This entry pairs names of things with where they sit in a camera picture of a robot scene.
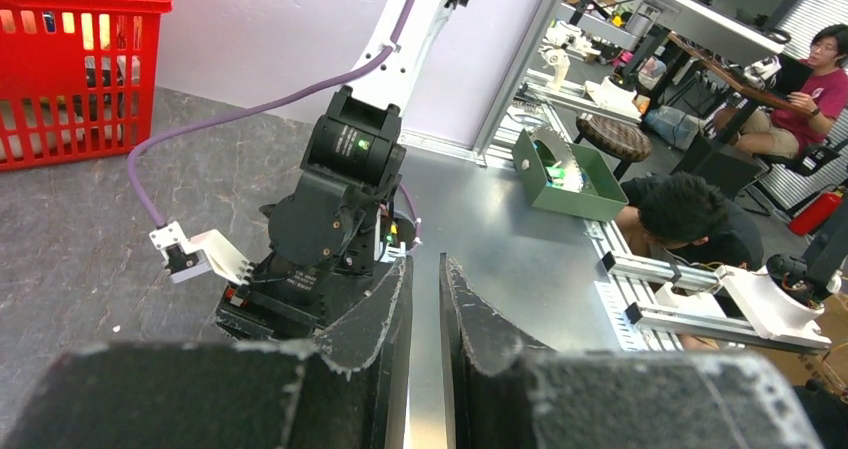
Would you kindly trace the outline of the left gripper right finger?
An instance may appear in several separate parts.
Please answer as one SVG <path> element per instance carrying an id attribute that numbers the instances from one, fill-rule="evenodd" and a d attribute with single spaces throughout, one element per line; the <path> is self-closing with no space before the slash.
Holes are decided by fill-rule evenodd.
<path id="1" fill-rule="evenodd" d="M 794 390 L 750 352 L 558 352 L 439 263 L 452 448 L 818 448 Z"/>

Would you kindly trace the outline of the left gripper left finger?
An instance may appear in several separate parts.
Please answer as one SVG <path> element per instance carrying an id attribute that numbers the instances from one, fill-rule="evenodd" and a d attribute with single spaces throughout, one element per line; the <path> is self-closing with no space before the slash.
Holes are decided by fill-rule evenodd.
<path id="1" fill-rule="evenodd" d="M 400 448 L 412 261 L 319 334 L 101 343 L 60 356 L 7 448 Z"/>

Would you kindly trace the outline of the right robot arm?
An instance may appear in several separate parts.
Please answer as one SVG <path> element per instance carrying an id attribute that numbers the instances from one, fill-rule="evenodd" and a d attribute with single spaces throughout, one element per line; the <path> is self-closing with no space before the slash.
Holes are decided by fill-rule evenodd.
<path id="1" fill-rule="evenodd" d="M 404 109 L 451 13 L 469 0 L 387 0 L 357 62 L 317 119 L 294 191 L 261 211 L 269 253 L 229 284 L 217 325 L 238 339 L 322 330 L 370 296 L 402 246 L 391 234 L 406 154 Z"/>

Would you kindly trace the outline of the green box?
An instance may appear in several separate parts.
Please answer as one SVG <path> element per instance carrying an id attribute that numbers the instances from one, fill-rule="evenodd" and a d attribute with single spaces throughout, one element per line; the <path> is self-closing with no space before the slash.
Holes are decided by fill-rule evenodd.
<path id="1" fill-rule="evenodd" d="M 565 140 L 550 127 L 521 131 L 511 157 L 525 195 L 536 209 L 610 222 L 628 205 L 600 153 Z"/>

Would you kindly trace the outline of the crouching person black hair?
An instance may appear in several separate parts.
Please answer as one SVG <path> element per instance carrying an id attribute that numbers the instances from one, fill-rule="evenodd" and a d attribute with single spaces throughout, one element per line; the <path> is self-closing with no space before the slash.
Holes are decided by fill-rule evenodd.
<path id="1" fill-rule="evenodd" d="M 631 253 L 689 264 L 763 266 L 752 216 L 700 176 L 679 172 L 620 184 L 628 203 L 614 218 Z"/>

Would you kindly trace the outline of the round brown stool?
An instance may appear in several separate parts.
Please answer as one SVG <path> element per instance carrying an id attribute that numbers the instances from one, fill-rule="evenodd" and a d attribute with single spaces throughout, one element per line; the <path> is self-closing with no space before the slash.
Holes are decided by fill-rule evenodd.
<path id="1" fill-rule="evenodd" d="M 583 139 L 621 161 L 638 163 L 652 153 L 652 141 L 638 125 L 605 116 L 588 115 L 578 117 L 576 127 Z"/>

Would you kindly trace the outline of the red fire extinguisher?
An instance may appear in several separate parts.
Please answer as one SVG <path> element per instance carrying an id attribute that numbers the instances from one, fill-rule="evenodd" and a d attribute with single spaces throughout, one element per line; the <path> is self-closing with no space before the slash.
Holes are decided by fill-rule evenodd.
<path id="1" fill-rule="evenodd" d="M 817 196 L 799 215 L 788 224 L 788 229 L 797 236 L 806 236 L 822 226 L 842 204 L 847 192 L 845 186 L 837 186 Z"/>

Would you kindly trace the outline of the seated person red shirt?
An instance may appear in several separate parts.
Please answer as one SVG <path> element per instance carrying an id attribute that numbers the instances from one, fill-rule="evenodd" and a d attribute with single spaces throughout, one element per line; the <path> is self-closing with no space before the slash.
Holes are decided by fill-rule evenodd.
<path id="1" fill-rule="evenodd" d="M 752 155 L 793 159 L 822 143 L 847 107 L 847 26 L 834 24 L 812 39 L 803 62 L 812 69 L 802 88 L 787 95 L 791 110 L 756 110 L 738 131 L 734 146 Z"/>

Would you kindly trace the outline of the red plastic basket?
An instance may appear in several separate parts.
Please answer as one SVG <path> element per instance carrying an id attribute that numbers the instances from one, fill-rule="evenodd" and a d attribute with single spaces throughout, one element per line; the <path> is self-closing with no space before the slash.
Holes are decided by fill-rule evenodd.
<path id="1" fill-rule="evenodd" d="M 1 169 L 125 155 L 151 136 L 173 0 L 1 0 Z"/>

